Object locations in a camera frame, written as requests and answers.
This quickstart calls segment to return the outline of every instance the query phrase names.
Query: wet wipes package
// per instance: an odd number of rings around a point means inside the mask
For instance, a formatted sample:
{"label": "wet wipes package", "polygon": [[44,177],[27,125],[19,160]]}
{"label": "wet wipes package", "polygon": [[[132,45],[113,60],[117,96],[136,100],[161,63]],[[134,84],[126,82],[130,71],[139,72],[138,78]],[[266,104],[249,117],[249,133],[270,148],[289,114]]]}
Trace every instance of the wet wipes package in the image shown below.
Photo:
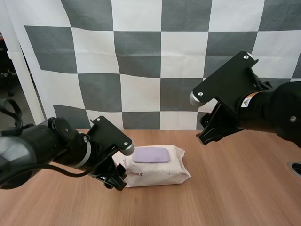
{"label": "wet wipes package", "polygon": [[120,152],[113,156],[116,164],[120,163],[127,170],[127,187],[181,184],[191,177],[182,162],[183,149],[157,145],[137,147],[135,151],[131,156]]}

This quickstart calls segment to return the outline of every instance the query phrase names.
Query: screw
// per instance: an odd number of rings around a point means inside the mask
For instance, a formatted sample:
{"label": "screw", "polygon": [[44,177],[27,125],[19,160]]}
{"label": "screw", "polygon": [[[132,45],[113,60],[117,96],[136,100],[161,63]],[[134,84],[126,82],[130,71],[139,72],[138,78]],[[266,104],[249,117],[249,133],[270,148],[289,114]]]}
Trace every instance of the screw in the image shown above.
{"label": "screw", "polygon": [[296,116],[292,116],[292,117],[290,118],[290,122],[296,122],[296,120],[297,120]]}

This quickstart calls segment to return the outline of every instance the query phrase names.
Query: warning label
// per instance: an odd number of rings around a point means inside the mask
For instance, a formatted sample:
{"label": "warning label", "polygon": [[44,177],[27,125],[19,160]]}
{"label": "warning label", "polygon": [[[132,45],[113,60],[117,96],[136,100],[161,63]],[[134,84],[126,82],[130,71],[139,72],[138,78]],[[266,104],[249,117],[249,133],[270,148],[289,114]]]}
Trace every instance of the warning label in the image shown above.
{"label": "warning label", "polygon": [[246,96],[244,101],[241,103],[241,107],[248,107],[252,97],[254,97],[257,93],[259,92],[251,93],[248,96]]}

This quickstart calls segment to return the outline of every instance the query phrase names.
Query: table surface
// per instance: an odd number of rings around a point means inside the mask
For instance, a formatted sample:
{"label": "table surface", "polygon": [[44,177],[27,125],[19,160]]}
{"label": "table surface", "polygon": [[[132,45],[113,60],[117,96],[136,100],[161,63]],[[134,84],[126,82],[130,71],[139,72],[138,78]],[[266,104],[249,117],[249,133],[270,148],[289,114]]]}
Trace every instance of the table surface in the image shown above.
{"label": "table surface", "polygon": [[299,226],[301,150],[275,134],[242,131],[202,146],[196,131],[128,130],[136,146],[176,145],[192,178],[181,185],[106,189],[89,176],[42,170],[0,191],[1,226]]}

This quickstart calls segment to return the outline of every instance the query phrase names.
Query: cable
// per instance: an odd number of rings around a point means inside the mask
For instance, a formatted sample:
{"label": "cable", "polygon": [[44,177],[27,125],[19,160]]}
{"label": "cable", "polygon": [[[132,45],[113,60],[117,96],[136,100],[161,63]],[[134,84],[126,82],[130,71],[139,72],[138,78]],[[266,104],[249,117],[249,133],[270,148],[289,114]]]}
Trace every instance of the cable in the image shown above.
{"label": "cable", "polygon": [[108,154],[107,156],[105,156],[99,163],[97,163],[95,166],[91,167],[90,169],[88,169],[87,171],[83,172],[83,173],[71,173],[68,172],[62,168],[59,168],[57,166],[54,165],[48,165],[48,164],[32,164],[32,165],[28,165],[25,166],[23,168],[20,168],[19,170],[8,174],[7,176],[4,176],[3,178],[0,178],[0,185],[4,184],[5,182],[12,180],[18,176],[20,176],[21,174],[24,174],[28,171],[32,171],[32,170],[39,170],[39,169],[48,169],[48,170],[54,170],[56,172],[62,173],[66,176],[69,177],[73,177],[73,178],[80,178],[83,177],[87,174],[89,174],[90,172],[92,172],[94,169],[96,169],[98,166],[100,166],[104,161],[106,161],[109,157],[111,157],[110,154]]}

